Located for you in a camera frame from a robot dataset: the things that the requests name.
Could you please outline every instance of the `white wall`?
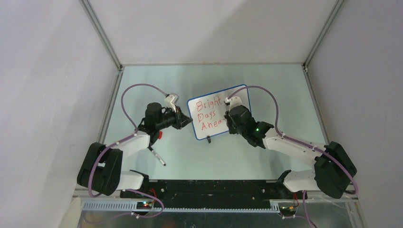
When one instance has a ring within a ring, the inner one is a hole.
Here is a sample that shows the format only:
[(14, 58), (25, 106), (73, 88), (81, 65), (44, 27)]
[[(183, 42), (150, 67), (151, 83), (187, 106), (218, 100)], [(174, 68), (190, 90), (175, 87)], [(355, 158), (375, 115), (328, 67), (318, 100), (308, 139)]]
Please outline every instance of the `white wall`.
[(77, 0), (0, 3), (0, 227), (56, 227), (116, 68)]
[(369, 226), (402, 227), (403, 1), (346, 1), (309, 75), (331, 139), (358, 169)]
[(122, 63), (303, 62), (336, 0), (92, 0)]

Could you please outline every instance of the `red wire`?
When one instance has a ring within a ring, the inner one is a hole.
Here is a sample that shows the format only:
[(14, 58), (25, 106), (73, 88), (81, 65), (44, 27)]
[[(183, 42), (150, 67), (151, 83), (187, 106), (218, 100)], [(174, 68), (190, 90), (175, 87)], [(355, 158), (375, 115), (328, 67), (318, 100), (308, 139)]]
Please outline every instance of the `red wire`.
[(154, 196), (157, 198), (157, 193), (155, 193), (155, 190), (151, 189), (150, 191), (152, 191), (154, 193)]
[(297, 200), (297, 207), (299, 206), (299, 201), (298, 201), (298, 197), (297, 197), (297, 194), (296, 193), (294, 193), (294, 198)]

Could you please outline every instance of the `whiteboard blue frame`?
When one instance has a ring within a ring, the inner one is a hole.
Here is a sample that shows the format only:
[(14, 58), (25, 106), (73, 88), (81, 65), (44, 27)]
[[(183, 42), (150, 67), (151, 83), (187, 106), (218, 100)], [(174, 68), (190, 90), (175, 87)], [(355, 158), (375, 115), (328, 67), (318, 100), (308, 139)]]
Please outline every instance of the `whiteboard blue frame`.
[[(242, 86), (242, 85), (243, 85), (243, 86), (247, 86), (246, 84), (240, 84), (240, 85), (236, 85), (236, 86), (233, 86), (233, 87), (230, 87), (230, 88), (222, 89), (222, 90), (219, 90), (219, 91), (215, 91), (215, 92), (212, 92), (212, 93), (209, 93), (209, 94), (204, 94), (204, 95), (197, 96), (197, 97), (194, 97), (194, 98), (189, 99), (189, 100), (186, 102), (186, 105), (188, 106), (189, 115), (190, 115), (189, 101), (194, 100), (194, 99), (197, 99), (197, 98), (200, 98), (200, 97), (203, 97), (203, 96), (208, 96), (208, 95), (211, 95), (211, 94), (215, 94), (215, 93), (219, 93), (219, 92), (222, 92), (222, 91), (230, 90), (230, 89), (233, 89), (233, 88)], [(250, 113), (252, 113), (252, 109), (251, 109), (251, 107), (250, 107), (250, 98), (249, 98), (249, 89), (248, 89), (248, 88), (246, 88), (246, 92), (247, 92), (247, 94), (248, 94), (249, 111), (250, 111)], [(205, 137), (205, 138), (202, 138), (202, 139), (198, 139), (198, 138), (197, 138), (197, 135), (196, 135), (196, 130), (195, 130), (193, 121), (192, 121), (192, 126), (193, 126), (194, 137), (195, 137), (197, 140), (201, 141), (201, 140), (205, 140), (205, 139), (207, 138), (207, 137)], [(216, 136), (216, 135), (219, 135), (219, 134), (224, 134), (224, 133), (227, 133), (227, 132), (229, 132), (229, 130), (228, 130), (228, 131), (225, 131), (225, 132), (218, 133), (218, 134), (210, 135), (210, 137), (213, 137), (213, 136)]]

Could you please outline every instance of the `metal bar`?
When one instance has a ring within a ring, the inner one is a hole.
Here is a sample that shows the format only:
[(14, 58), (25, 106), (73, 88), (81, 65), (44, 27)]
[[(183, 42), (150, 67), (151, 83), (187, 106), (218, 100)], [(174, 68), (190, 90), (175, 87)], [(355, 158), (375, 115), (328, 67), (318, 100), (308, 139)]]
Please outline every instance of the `metal bar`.
[(315, 43), (309, 52), (308, 57), (306, 58), (306, 60), (304, 62), (304, 66), (308, 67), (309, 64), (311, 63), (313, 56), (315, 55), (319, 45), (322, 43), (323, 38), (325, 37), (326, 33), (329, 31), (330, 26), (333, 24), (337, 14), (339, 13), (344, 2), (345, 2), (345, 0), (337, 0), (335, 6), (332, 9), (332, 12), (330, 13), (329, 17), (327, 18), (325, 25), (323, 26), (322, 30), (320, 31), (319, 36), (316, 38)]
[(303, 64), (302, 62), (281, 62), (281, 63), (268, 63), (268, 62), (190, 62), (190, 63), (124, 63), (124, 67), (132, 66), (191, 66), (191, 65), (266, 65), (266, 64)]
[[(82, 210), (90, 211), (149, 211), (149, 209), (137, 209), (137, 203), (144, 200), (84, 200)], [(192, 208), (165, 208), (165, 212), (231, 212), (231, 213), (279, 213), (277, 203), (271, 203), (269, 209), (192, 209)]]
[(361, 207), (360, 202), (355, 202), (354, 206), (355, 206), (355, 208), (357, 210), (357, 214), (358, 214), (358, 217), (360, 218), (360, 222), (361, 222), (362, 226), (364, 228), (368, 228), (368, 224), (367, 224), (367, 222), (365, 220), (363, 208)]
[(314, 92), (313, 87), (312, 87), (311, 80), (309, 79), (308, 72), (305, 70), (305, 67), (302, 66), (302, 68), (303, 68), (302, 71), (304, 72), (304, 75), (305, 75), (305, 80), (307, 81), (309, 93), (311, 94), (312, 102), (314, 103), (314, 108), (315, 108), (317, 118), (319, 120), (320, 129), (322, 130), (323, 137), (325, 138), (325, 144), (329, 144), (330, 143), (329, 134), (326, 131), (325, 123), (323, 121), (323, 117), (322, 117), (322, 114), (321, 114), (320, 109), (319, 109), (319, 104), (317, 102), (315, 92)]
[(101, 42), (104, 44), (106, 51), (112, 58), (116, 68), (120, 69), (122, 64), (117, 58), (117, 55), (112, 47), (112, 44), (109, 41), (108, 37), (106, 36), (106, 33), (102, 28), (101, 23), (99, 22), (99, 19), (91, 6), (91, 3), (89, 2), (89, 0), (80, 0), (80, 3), (83, 6), (83, 9), (86, 12), (89, 20), (91, 21), (91, 24), (94, 26), (96, 33), (99, 35), (99, 38), (101, 38)]
[(124, 68), (118, 71), (114, 86), (112, 88), (111, 96), (108, 101), (108, 106), (106, 108), (104, 119), (102, 121), (102, 127), (100, 129), (100, 132), (99, 132), (98, 138), (97, 138), (97, 141), (100, 143), (104, 143), (104, 141), (105, 141), (106, 132), (109, 127), (109, 122), (111, 120), (113, 107), (115, 106), (115, 102), (116, 102), (117, 92), (119, 91), (120, 82), (122, 81), (123, 71), (124, 71)]
[(347, 211), (348, 218), (350, 219), (351, 227), (352, 227), (352, 228), (356, 228), (355, 223), (354, 223), (354, 220), (353, 220), (353, 216), (351, 215), (352, 212), (351, 212), (351, 210), (350, 210), (350, 205), (349, 205), (348, 202), (345, 203), (345, 209), (346, 209), (346, 211)]

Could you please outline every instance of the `whiteboard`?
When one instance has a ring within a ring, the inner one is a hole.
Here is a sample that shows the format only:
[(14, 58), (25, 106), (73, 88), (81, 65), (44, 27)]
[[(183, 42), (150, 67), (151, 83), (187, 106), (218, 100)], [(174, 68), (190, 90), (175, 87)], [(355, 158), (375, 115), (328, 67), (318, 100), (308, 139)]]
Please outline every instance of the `whiteboard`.
[[(194, 135), (197, 140), (228, 131), (227, 121), (224, 118), (226, 111), (224, 99), (242, 87), (246, 85), (237, 85), (188, 100), (189, 114), (193, 119)], [(242, 105), (251, 111), (248, 89), (237, 92), (236, 96), (241, 99)]]

